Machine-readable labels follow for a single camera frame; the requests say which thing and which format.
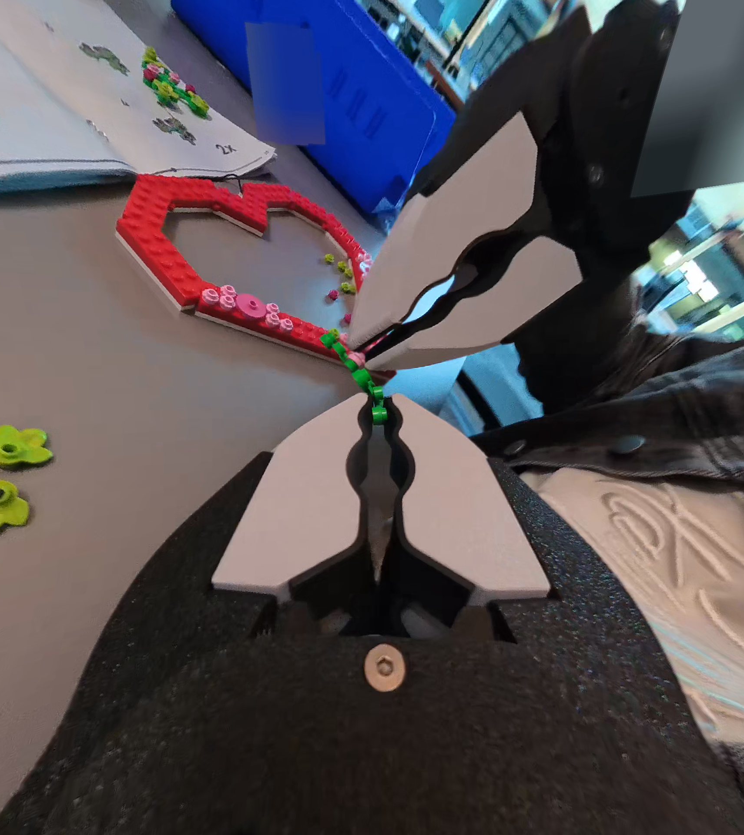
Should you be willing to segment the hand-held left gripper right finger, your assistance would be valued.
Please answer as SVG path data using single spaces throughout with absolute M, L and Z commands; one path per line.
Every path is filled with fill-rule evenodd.
M 551 583 L 486 455 L 403 395 L 388 412 L 398 495 L 385 587 L 424 609 L 546 599 Z

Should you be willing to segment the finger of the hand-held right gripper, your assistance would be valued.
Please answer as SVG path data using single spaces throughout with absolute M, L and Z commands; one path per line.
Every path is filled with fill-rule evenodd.
M 536 161 L 536 142 L 518 113 L 433 194 L 405 203 L 358 290 L 349 344 L 369 344 L 407 319 L 471 245 L 516 223 L 533 203 Z
M 540 236 L 507 266 L 450 288 L 419 318 L 393 326 L 365 347 L 372 371 L 429 367 L 495 347 L 582 281 L 573 250 Z

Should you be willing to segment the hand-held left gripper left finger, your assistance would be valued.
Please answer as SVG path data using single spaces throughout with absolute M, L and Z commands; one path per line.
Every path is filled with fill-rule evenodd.
M 215 590 L 348 600 L 371 583 L 359 493 L 371 429 L 369 397 L 359 393 L 273 449 L 212 575 Z

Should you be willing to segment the green lego vine piece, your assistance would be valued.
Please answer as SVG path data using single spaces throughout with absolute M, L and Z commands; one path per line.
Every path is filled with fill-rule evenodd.
M 320 337 L 320 341 L 327 351 L 336 355 L 337 359 L 349 371 L 359 389 L 371 399 L 373 425 L 384 425 L 389 417 L 388 408 L 385 404 L 384 389 L 375 382 L 367 370 L 365 355 L 362 352 L 348 349 L 341 334 L 336 329 L 325 331 Z

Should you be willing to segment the red heart lego frame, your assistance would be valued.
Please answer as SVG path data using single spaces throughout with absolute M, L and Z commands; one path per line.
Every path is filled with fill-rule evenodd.
M 325 328 L 233 285 L 203 280 L 163 231 L 172 213 L 202 213 L 262 237 L 270 214 L 279 212 L 325 234 L 336 249 L 335 263 L 351 263 L 354 279 L 348 281 L 355 283 L 358 293 L 372 265 L 371 256 L 333 214 L 283 184 L 245 182 L 235 194 L 210 180 L 142 174 L 117 220 L 116 236 L 179 311 L 345 368 L 322 345 Z

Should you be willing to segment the lego instruction booklet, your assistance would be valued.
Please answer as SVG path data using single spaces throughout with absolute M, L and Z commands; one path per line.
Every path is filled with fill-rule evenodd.
M 0 193 L 234 178 L 275 156 L 104 2 L 0 1 Z

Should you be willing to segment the beige printed shirt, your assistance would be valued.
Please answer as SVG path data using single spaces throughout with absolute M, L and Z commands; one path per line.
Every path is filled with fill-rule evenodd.
M 744 745 L 744 488 L 575 468 L 522 478 L 632 596 L 704 736 Z

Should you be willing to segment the blue plastic bin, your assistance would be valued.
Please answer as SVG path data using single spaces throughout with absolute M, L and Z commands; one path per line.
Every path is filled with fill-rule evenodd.
M 171 9 L 251 93 L 258 138 L 304 149 L 368 214 L 396 208 L 450 133 L 454 111 L 357 2 Z

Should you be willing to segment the dark denim jacket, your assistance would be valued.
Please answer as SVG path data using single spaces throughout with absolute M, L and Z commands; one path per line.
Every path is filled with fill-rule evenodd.
M 605 399 L 543 411 L 473 440 L 520 476 L 575 468 L 744 488 L 744 338 L 660 335 L 636 318 L 627 344 L 627 370 L 607 380 L 616 388 L 596 390 Z M 695 722 L 744 801 L 744 745 L 710 741 Z

